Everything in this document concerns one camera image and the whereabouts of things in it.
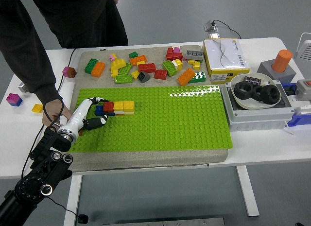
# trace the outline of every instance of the dark sweater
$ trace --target dark sweater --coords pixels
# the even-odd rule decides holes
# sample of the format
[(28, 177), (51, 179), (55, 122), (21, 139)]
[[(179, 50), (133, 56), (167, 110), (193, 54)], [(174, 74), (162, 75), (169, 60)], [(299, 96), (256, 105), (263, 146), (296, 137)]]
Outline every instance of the dark sweater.
[[(51, 29), (68, 35), (90, 29), (106, 4), (106, 0), (33, 1)], [(0, 0), (0, 51), (43, 104), (61, 99), (49, 58), (20, 0)]]

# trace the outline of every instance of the gray floor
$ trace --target gray floor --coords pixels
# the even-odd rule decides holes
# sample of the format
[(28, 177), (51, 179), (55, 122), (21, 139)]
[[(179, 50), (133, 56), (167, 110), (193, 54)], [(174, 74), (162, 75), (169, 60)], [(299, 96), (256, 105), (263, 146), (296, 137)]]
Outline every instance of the gray floor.
[[(278, 37), (295, 52), (311, 32), (311, 0), (120, 0), (130, 45), (203, 41), (203, 24), (218, 19), (242, 38)], [(47, 50), (59, 49), (32, 0), (22, 0)], [(222, 37), (236, 36), (218, 24)], [(0, 56), (0, 96), (12, 72)], [(226, 226), (311, 225), (311, 162), (249, 166), (260, 217), (248, 218), (235, 168), (107, 174), (84, 177), (79, 213), (89, 225), (224, 217)], [(17, 180), (0, 180), (0, 197)], [(66, 204), (70, 181), (53, 198)], [(25, 225), (62, 225), (64, 211), (43, 201)]]

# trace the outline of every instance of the black cable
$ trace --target black cable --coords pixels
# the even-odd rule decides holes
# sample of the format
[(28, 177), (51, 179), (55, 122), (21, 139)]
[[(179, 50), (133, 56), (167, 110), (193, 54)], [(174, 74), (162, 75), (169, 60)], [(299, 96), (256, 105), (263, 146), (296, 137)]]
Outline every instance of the black cable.
[(30, 149), (30, 152), (29, 152), (29, 154), (28, 154), (28, 156), (27, 156), (27, 159), (26, 159), (26, 162), (25, 162), (25, 164), (24, 164), (23, 170), (21, 171), (21, 178), (23, 178), (23, 176), (24, 176), (24, 171), (25, 171), (25, 168), (26, 168), (27, 161), (28, 161), (28, 159), (29, 159), (29, 156), (30, 156), (31, 152), (33, 151), (33, 148), (34, 148), (34, 146), (35, 146), (35, 142), (36, 142), (36, 140), (37, 140), (37, 138), (38, 138), (38, 136), (39, 136), (39, 134), (41, 133), (41, 131), (42, 131), (43, 128), (44, 128), (44, 125), (41, 126), (41, 129), (39, 130), (37, 136), (35, 137), (34, 143), (33, 143), (33, 145), (31, 146), (31, 149)]
[(223, 23), (223, 24), (224, 24), (225, 26), (227, 26), (230, 30), (232, 30), (232, 31), (234, 31), (236, 34), (238, 34), (239, 37), (240, 37), (240, 39), (242, 39), (241, 36), (240, 36), (240, 34), (239, 34), (237, 31), (231, 29), (227, 24), (225, 24), (224, 22), (222, 22), (222, 21), (220, 21), (220, 20), (217, 20), (217, 19), (213, 20), (213, 22), (212, 22), (212, 25), (213, 25), (213, 26), (215, 25), (215, 21), (218, 21), (218, 22)]
[(80, 218), (76, 213), (74, 213), (72, 210), (68, 210), (68, 209), (66, 209), (66, 207), (64, 207), (63, 205), (61, 205), (61, 204), (59, 204), (59, 203), (57, 203), (57, 202), (55, 202), (53, 199), (51, 199), (50, 197), (47, 197), (48, 199), (50, 199), (52, 202), (54, 202), (56, 205), (59, 205), (59, 206), (61, 206), (63, 209), (65, 209), (66, 211), (70, 211), (72, 214), (74, 214), (75, 216), (77, 216), (78, 218)]
[[(75, 51), (76, 51), (76, 49), (74, 49), (74, 50), (72, 51), (71, 55), (70, 55), (70, 59), (69, 59), (68, 66), (70, 65), (72, 55), (73, 55), (73, 53), (74, 53)], [(61, 86), (62, 86), (63, 79), (64, 79), (64, 75), (62, 75), (62, 78), (61, 78), (60, 84), (59, 84), (59, 86), (58, 86), (57, 92), (59, 92), (59, 90), (60, 90), (60, 88), (61, 88)], [(63, 101), (61, 101), (61, 102), (62, 102), (61, 111), (60, 111), (60, 113), (57, 115), (56, 120), (55, 120), (54, 122), (52, 122), (51, 118), (50, 118), (50, 117), (48, 116), (48, 114), (46, 113), (45, 105), (43, 106), (43, 111), (44, 111), (44, 113), (46, 114), (46, 116), (48, 117), (48, 119), (52, 122), (52, 123), (49, 125), (49, 128), (52, 128), (52, 125), (58, 120), (58, 118), (60, 117), (60, 115), (61, 115), (62, 112), (63, 112), (64, 103), (63, 103)], [(27, 156), (27, 158), (26, 158), (25, 164), (24, 164), (23, 169), (22, 169), (22, 172), (21, 172), (21, 178), (23, 178), (23, 176), (24, 176), (24, 171), (25, 171), (26, 164), (27, 164), (27, 162), (28, 162), (29, 156), (30, 156), (31, 152), (33, 151), (33, 148), (34, 148), (34, 146), (35, 146), (35, 142), (36, 142), (36, 140), (38, 139), (39, 134), (41, 133), (41, 131), (43, 130), (43, 128), (44, 128), (44, 125), (41, 126), (41, 128), (40, 128), (38, 134), (37, 134), (36, 137), (35, 137), (35, 140), (34, 140), (34, 142), (33, 142), (33, 145), (31, 146), (31, 149), (30, 149), (30, 151), (29, 151), (29, 154), (28, 154), (28, 156)]]

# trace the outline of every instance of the gray stone slab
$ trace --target gray stone slab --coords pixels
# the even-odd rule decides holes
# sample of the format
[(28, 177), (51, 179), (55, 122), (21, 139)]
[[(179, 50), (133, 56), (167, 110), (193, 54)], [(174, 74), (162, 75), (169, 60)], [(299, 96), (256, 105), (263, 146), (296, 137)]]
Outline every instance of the gray stone slab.
[[(168, 47), (155, 47), (144, 49), (109, 50), (84, 52), (81, 55), (79, 67), (76, 75), (76, 83), (71, 100), (70, 110), (73, 112), (77, 103), (79, 91), (82, 88), (104, 88), (104, 87), (167, 87), (179, 86), (177, 78), (187, 69), (192, 68), (188, 62), (183, 61), (183, 69), (177, 75), (167, 77), (167, 80), (154, 79), (154, 73), (150, 73), (151, 79), (146, 83), (139, 80), (131, 84), (115, 84), (110, 72), (109, 55), (114, 53), (119, 59), (129, 62), (129, 54), (137, 52), (138, 55), (145, 55), (148, 59), (146, 63), (155, 63), (156, 69), (163, 69), (162, 63), (166, 61), (166, 51)], [(200, 46), (181, 46), (183, 54), (187, 50), (201, 50)], [(105, 62), (106, 67), (100, 78), (92, 77), (84, 72), (85, 66), (91, 58)], [(130, 73), (136, 71), (134, 66)], [(201, 64), (200, 72), (204, 72), (207, 80), (203, 83), (193, 83), (189, 85), (210, 85), (205, 61)], [(227, 149), (217, 150), (189, 150), (189, 151), (152, 151), (152, 152), (107, 152), (107, 153), (72, 153), (74, 162), (70, 169), (73, 172), (133, 169), (145, 167), (167, 167), (199, 165), (214, 162), (223, 162), (228, 156)]]

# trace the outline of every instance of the lego brick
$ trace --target lego brick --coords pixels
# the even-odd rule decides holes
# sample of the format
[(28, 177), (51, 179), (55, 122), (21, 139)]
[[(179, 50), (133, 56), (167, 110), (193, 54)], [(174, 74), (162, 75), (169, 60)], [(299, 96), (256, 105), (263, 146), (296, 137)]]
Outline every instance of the lego brick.
[(131, 68), (132, 68), (132, 64), (131, 63), (126, 63), (126, 66), (122, 67), (119, 70), (119, 74), (118, 75), (128, 75), (128, 72), (130, 72)]
[(133, 76), (134, 79), (137, 79), (139, 76), (139, 71), (136, 70), (136, 71), (132, 72), (131, 75)]
[(167, 71), (166, 70), (156, 70), (155, 71), (154, 79), (166, 80), (166, 77), (167, 77)]
[(130, 84), (133, 82), (132, 75), (117, 75), (115, 78), (115, 84)]
[(156, 71), (156, 65), (154, 63), (140, 64), (138, 65), (140, 72), (154, 73)]
[(6, 97), (6, 101), (11, 105), (11, 106), (19, 106), (22, 103), (22, 99), (19, 97), (17, 94), (10, 93)]
[(136, 65), (138, 67), (140, 64), (145, 64), (145, 63), (146, 63), (145, 61), (140, 61), (140, 62), (137, 62)]
[(97, 62), (91, 72), (93, 77), (99, 78), (105, 69), (105, 62)]
[(74, 78), (76, 76), (77, 72), (73, 67), (65, 67), (63, 69), (63, 75), (67, 78)]
[(116, 101), (113, 105), (115, 115), (124, 114), (124, 101)]
[(187, 53), (185, 55), (185, 58), (187, 60), (203, 60), (203, 52), (202, 51), (192, 51), (192, 50), (187, 50)]
[(110, 59), (110, 61), (115, 61), (118, 58), (117, 58), (117, 56), (114, 53), (112, 53), (112, 54), (109, 55), (109, 59)]
[(181, 52), (178, 53), (169, 53), (166, 55), (166, 60), (176, 60), (179, 59), (181, 62), (183, 61), (183, 54)]
[(93, 59), (91, 58), (87, 64), (87, 66), (84, 68), (84, 71), (87, 73), (87, 74), (91, 74), (94, 66), (96, 65), (96, 63), (98, 62), (97, 59)]
[(174, 53), (174, 49), (172, 47), (168, 47), (166, 54)]
[(124, 113), (125, 112), (134, 112), (134, 101), (124, 101)]
[(138, 57), (138, 53), (137, 52), (132, 52), (129, 54), (130, 58), (134, 58), (134, 57)]
[(169, 77), (177, 74), (177, 70), (174, 64), (170, 60), (163, 62), (162, 66), (167, 71), (167, 74), (169, 75)]
[(205, 82), (206, 76), (204, 72), (196, 72), (195, 76), (188, 82), (189, 84)]
[(179, 53), (180, 52), (180, 48), (179, 47), (174, 47), (173, 53)]
[(193, 77), (195, 76), (195, 72), (188, 68), (182, 75), (180, 75), (177, 81), (180, 83), (181, 86), (185, 86)]
[(113, 70), (120, 69), (126, 66), (126, 62), (124, 59), (117, 59), (113, 61), (110, 65), (111, 73)]
[(146, 83), (150, 79), (150, 75), (144, 71), (140, 72), (138, 77), (139, 81)]
[(109, 101), (109, 102), (104, 102), (103, 103), (103, 107), (104, 107), (104, 113), (105, 114), (109, 114), (109, 113), (113, 113), (114, 110), (113, 110), (113, 102), (112, 101)]
[(111, 77), (112, 77), (112, 78), (116, 78), (117, 75), (118, 75), (118, 69), (113, 69), (113, 70), (111, 71)]
[(200, 69), (200, 62), (194, 62), (194, 64), (193, 64), (193, 68), (195, 69), (195, 70), (199, 70)]
[(177, 71), (180, 71), (183, 68), (183, 63), (179, 59), (173, 60), (172, 63), (174, 64)]
[[(85, 130), (83, 139), (78, 139), (70, 152), (232, 148), (218, 86), (81, 89), (76, 106), (94, 95), (109, 96), (115, 102), (126, 101), (130, 96), (135, 102), (135, 115), (109, 117), (105, 126)], [(90, 110), (86, 118), (94, 117), (94, 110)]]
[(95, 116), (103, 116), (104, 114), (104, 110), (103, 110), (103, 106), (102, 105), (97, 105), (95, 108)]
[(134, 57), (134, 58), (130, 59), (130, 62), (132, 63), (132, 66), (136, 65), (137, 62), (141, 62), (141, 61), (144, 61), (144, 62), (147, 61), (147, 58), (146, 58), (145, 55), (141, 55), (141, 56)]
[(24, 93), (29, 92), (28, 88), (26, 87), (26, 85), (25, 85), (23, 82), (21, 82), (21, 83), (18, 85), (18, 89), (19, 89), (21, 92), (24, 92)]
[(43, 105), (41, 104), (35, 104), (31, 111), (34, 113), (41, 113), (43, 110)]

